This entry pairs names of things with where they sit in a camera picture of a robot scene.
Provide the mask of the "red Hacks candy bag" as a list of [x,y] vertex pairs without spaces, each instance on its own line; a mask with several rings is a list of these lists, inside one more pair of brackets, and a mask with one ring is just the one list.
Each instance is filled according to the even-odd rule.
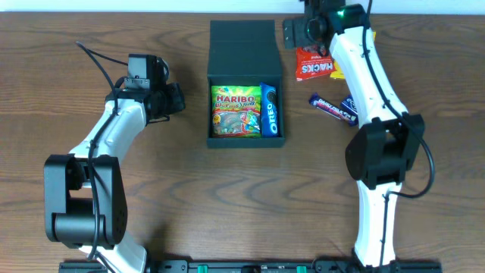
[[296,80],[303,81],[333,73],[333,60],[322,45],[298,47],[296,49]]

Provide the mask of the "yellow seed snack bag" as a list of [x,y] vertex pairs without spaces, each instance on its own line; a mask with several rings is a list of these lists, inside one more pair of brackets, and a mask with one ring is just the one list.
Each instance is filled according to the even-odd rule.
[[363,27],[353,27],[332,36],[329,50],[338,78],[363,80],[371,77],[363,42],[366,42],[367,50],[372,50],[375,36],[373,30],[363,30]]

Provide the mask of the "green Haribo worms bag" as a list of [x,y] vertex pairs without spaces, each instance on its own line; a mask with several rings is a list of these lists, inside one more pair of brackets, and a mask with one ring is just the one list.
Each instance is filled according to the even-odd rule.
[[211,127],[213,137],[261,137],[261,87],[212,86]]

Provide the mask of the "dark green box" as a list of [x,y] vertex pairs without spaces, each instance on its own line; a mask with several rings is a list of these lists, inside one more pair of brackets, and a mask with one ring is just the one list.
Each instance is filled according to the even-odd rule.
[[213,136],[208,113],[207,146],[227,148],[280,148],[285,143],[283,69],[274,20],[213,20],[210,22],[208,86],[257,86],[276,89],[278,136],[219,138]]

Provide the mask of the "blue Oreo cookie pack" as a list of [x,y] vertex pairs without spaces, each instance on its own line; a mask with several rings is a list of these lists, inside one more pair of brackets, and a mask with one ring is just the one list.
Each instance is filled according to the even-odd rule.
[[260,83],[261,87],[261,134],[263,137],[277,137],[277,92],[273,86]]

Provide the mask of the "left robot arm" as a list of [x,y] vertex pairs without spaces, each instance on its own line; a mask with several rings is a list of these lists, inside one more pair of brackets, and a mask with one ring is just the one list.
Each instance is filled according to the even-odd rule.
[[127,201],[120,171],[136,136],[185,108],[167,62],[131,54],[127,75],[112,85],[105,109],[86,138],[44,164],[45,234],[78,249],[111,272],[147,272],[149,254],[127,232]]

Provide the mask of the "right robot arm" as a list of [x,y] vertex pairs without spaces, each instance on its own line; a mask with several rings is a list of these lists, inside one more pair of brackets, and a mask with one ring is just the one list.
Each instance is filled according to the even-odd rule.
[[394,92],[380,62],[370,9],[344,1],[305,0],[303,17],[283,22],[285,46],[317,46],[338,63],[358,115],[358,132],[345,151],[359,194],[358,235],[352,271],[404,272],[393,246],[396,203],[412,168],[424,120],[411,115]]

